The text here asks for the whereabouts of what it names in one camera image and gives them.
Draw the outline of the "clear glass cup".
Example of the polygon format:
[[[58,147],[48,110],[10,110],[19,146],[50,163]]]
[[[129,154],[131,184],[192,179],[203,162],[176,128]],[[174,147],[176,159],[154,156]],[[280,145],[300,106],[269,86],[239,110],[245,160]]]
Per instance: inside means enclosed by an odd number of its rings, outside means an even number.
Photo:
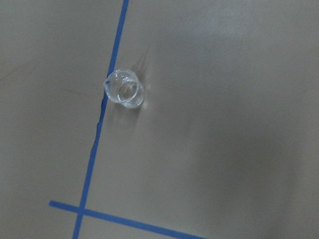
[[[144,85],[129,69],[112,72],[104,82],[104,89],[112,102],[129,109],[139,108],[146,96]]]

